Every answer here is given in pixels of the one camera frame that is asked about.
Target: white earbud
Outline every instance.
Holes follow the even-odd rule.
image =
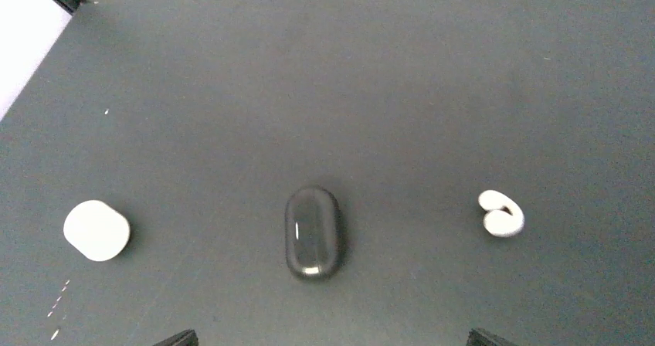
[[[521,208],[505,194],[486,190],[477,197],[480,207],[489,211],[484,216],[484,228],[492,235],[506,238],[517,235],[525,224]]]

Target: table surface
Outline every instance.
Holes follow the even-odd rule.
[[[95,1],[0,124],[2,344],[652,341],[653,0]],[[323,283],[284,261],[310,184]],[[133,229],[105,263],[63,238],[94,198]]]

